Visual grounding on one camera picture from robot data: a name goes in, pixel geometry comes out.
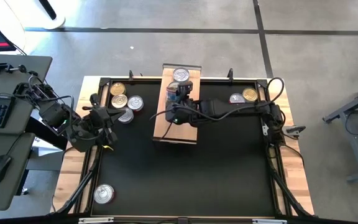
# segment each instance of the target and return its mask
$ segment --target tin can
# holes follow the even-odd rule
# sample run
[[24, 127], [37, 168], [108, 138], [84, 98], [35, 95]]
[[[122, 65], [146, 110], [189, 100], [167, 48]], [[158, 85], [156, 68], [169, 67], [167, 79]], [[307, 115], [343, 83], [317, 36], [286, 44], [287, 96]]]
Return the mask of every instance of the tin can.
[[171, 82], [167, 86], [167, 101], [176, 101], [179, 82]]
[[177, 68], [173, 71], [173, 79], [177, 82], [188, 81], [189, 77], [190, 77], [190, 72], [185, 68]]
[[114, 189], [108, 184], [99, 185], [93, 194], [93, 199], [98, 204], [109, 203], [114, 198]]
[[110, 93], [113, 96], [125, 94], [125, 92], [126, 92], [125, 85], [119, 82], [112, 84], [110, 88]]
[[143, 99], [140, 96], [131, 96], [128, 99], [128, 107], [133, 111], [140, 111], [143, 108]]
[[234, 93], [230, 96], [230, 103], [245, 103], [246, 99], [240, 93]]
[[127, 102], [128, 102], [128, 98], [124, 94], [116, 95], [111, 99], [112, 106], [117, 109], [125, 107]]
[[134, 119], [134, 113], [130, 108], [121, 108], [120, 110], [125, 110], [125, 113], [118, 118], [118, 120], [123, 124], [128, 124]]
[[249, 102], [254, 102], [258, 99], [258, 93], [254, 88], [245, 88], [242, 92], [242, 96]]

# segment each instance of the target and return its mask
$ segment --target wooden table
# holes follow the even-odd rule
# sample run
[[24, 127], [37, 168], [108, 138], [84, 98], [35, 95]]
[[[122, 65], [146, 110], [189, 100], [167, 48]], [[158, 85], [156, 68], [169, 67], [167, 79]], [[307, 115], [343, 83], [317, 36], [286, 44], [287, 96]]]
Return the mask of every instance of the wooden table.
[[[98, 92], [100, 78], [103, 77], [101, 76], [84, 77], [83, 84], [81, 87], [80, 97], [76, 107], [76, 112], [80, 116], [85, 116], [88, 114], [87, 111], [82, 110], [82, 107], [91, 106], [89, 98], [91, 94]], [[155, 77], [134, 77], [134, 78], [155, 78]], [[255, 80], [256, 78], [239, 78], [239, 79]], [[271, 99], [274, 98], [278, 94], [280, 89], [281, 89], [281, 83], [278, 80], [273, 81], [269, 88], [270, 98]], [[102, 103], [106, 101], [107, 94], [108, 94], [108, 89], [105, 88], [101, 96]], [[280, 105], [281, 110], [285, 113], [285, 116], [287, 117], [285, 125], [286, 126], [294, 125], [291, 115], [290, 104], [288, 102], [287, 91], [285, 89], [282, 95], [276, 100], [276, 104]], [[286, 137], [286, 142], [287, 145], [299, 151], [298, 141]], [[91, 154], [91, 160], [89, 166], [92, 165], [95, 151], [96, 148], [94, 147], [93, 153]], [[307, 212], [313, 214], [314, 213], [313, 206], [311, 203], [308, 183], [306, 181], [305, 170], [303, 168], [301, 158], [294, 152], [291, 152], [291, 150], [286, 147], [281, 147], [281, 155], [282, 155], [283, 167], [285, 171], [285, 178], [287, 181], [288, 188], [291, 190], [292, 194], [296, 197], [296, 199], [301, 203], [303, 208]], [[53, 199], [53, 204], [55, 205], [57, 210], [64, 205], [64, 203], [68, 200], [68, 198], [72, 195], [72, 193], [76, 189], [80, 181], [84, 156], [85, 156], [84, 153], [80, 153], [77, 150], [70, 150], [65, 154], [59, 179], [56, 186], [55, 197]], [[88, 199], [88, 194], [89, 194], [89, 186], [90, 184], [88, 184], [84, 190], [80, 211], [83, 211], [86, 207], [86, 200]], [[282, 211], [283, 214], [285, 214], [283, 195], [277, 184], [276, 184], [276, 189], [277, 189], [277, 196], [278, 196], [278, 203], [279, 203], [280, 210]]]

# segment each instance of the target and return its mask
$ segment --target metal clamp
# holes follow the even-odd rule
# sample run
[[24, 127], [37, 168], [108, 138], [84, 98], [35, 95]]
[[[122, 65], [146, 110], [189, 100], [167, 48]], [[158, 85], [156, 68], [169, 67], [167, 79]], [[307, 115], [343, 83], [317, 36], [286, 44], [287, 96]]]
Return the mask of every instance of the metal clamp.
[[80, 218], [78, 223], [112, 223], [114, 217], [101, 217], [101, 218]]
[[299, 134], [306, 129], [306, 126], [284, 126], [282, 129], [284, 135], [298, 138]]
[[3, 70], [7, 73], [12, 73], [13, 71], [20, 71], [22, 73], [27, 72], [27, 69], [24, 65], [19, 65], [17, 68], [14, 68], [10, 63], [0, 63], [0, 73]]
[[264, 123], [262, 125], [262, 131], [264, 133], [264, 136], [267, 136], [267, 134], [268, 134], [267, 130], [269, 130], [269, 127]]
[[252, 223], [257, 224], [287, 224], [286, 220], [253, 219]]

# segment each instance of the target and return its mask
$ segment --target gold can lid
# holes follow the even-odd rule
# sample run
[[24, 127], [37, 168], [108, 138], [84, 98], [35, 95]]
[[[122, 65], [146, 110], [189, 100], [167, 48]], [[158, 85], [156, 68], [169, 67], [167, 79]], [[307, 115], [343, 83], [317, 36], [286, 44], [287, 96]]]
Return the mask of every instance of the gold can lid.
[[123, 108], [128, 102], [128, 98], [124, 94], [116, 95], [111, 99], [111, 104], [115, 108]]
[[256, 92], [256, 90], [254, 88], [246, 88], [244, 89], [244, 91], [242, 92], [242, 96], [247, 100], [247, 101], [255, 101], [258, 98], [258, 93]]
[[110, 93], [111, 93], [113, 96], [120, 95], [120, 94], [124, 94], [124, 93], [125, 93], [125, 86], [124, 86], [124, 84], [119, 83], [119, 82], [112, 84], [112, 86], [111, 86], [111, 88], [110, 88]]

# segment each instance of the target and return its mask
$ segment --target gray desk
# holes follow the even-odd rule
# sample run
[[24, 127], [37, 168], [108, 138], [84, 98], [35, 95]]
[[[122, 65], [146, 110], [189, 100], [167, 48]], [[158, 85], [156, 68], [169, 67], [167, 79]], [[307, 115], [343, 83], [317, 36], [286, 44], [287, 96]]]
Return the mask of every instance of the gray desk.
[[[18, 65], [25, 65], [28, 70], [36, 71], [39, 74], [39, 78], [44, 80], [52, 62], [52, 58], [40, 56], [0, 55], [0, 63], [3, 62], [10, 63], [14, 67]], [[12, 74], [1, 73], [0, 93], [12, 93], [18, 83], [27, 82], [28, 78], [28, 75], [18, 71]], [[32, 106], [30, 104], [21, 100], [16, 100], [6, 127], [10, 128], [16, 125], [26, 127], [29, 122], [31, 111]], [[0, 133], [0, 155], [5, 154], [9, 150], [10, 146], [17, 137], [18, 134]], [[0, 210], [6, 210], [9, 208], [12, 198], [21, 184], [21, 179], [24, 174], [34, 138], [35, 134], [25, 133], [12, 148], [10, 153], [12, 156], [12, 162], [7, 170], [4, 180], [0, 183]]]

